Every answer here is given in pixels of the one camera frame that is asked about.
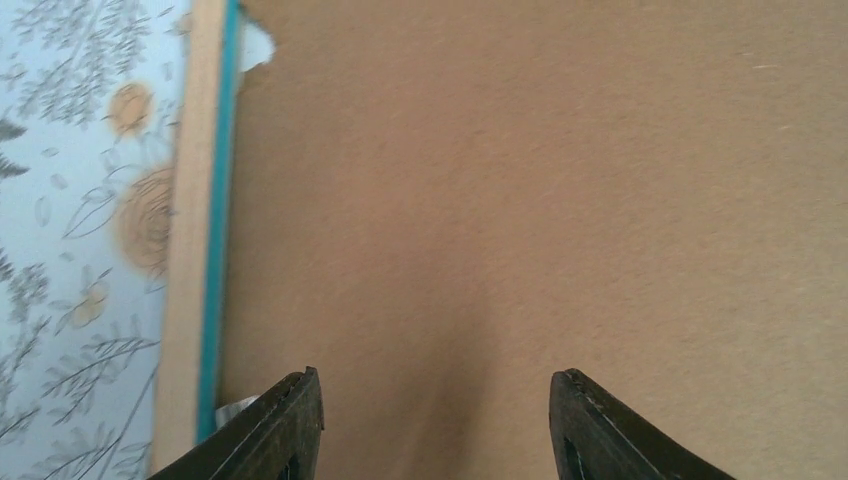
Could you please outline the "wooden picture frame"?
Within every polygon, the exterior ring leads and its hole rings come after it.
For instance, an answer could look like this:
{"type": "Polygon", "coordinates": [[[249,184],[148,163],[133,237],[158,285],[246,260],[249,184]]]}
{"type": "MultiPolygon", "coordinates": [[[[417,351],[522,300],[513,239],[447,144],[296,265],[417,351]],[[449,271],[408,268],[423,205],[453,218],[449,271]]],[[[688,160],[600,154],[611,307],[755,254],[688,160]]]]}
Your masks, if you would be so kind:
{"type": "Polygon", "coordinates": [[[155,394],[153,476],[216,428],[241,19],[236,1],[195,1],[191,14],[155,394]]]}

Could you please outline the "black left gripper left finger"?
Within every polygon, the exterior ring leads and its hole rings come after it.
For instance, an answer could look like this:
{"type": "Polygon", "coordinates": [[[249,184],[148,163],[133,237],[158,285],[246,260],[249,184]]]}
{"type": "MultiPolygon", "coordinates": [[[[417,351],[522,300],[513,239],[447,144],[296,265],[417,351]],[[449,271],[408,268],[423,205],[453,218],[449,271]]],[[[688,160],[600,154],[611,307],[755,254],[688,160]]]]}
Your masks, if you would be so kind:
{"type": "Polygon", "coordinates": [[[324,411],[318,371],[293,372],[152,480],[315,477],[324,411]]]}

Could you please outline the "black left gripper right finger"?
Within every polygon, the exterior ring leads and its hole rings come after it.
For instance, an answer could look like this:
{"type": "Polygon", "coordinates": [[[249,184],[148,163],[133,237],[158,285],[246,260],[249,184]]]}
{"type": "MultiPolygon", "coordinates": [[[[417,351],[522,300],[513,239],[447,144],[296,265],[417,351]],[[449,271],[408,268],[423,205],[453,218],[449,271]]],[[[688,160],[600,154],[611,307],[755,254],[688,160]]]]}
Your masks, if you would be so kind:
{"type": "Polygon", "coordinates": [[[560,479],[732,479],[578,369],[553,374],[549,427],[560,479]]]}

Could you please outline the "brown backing board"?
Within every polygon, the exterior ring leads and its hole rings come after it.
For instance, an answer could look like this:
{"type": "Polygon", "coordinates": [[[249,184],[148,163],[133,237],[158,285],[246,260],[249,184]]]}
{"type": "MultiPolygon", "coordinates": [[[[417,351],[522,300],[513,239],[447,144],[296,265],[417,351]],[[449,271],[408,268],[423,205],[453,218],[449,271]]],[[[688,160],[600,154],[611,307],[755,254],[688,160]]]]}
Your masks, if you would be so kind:
{"type": "Polygon", "coordinates": [[[843,1],[247,1],[220,394],[321,479],[552,479],[577,368],[740,479],[847,475],[843,1]]]}

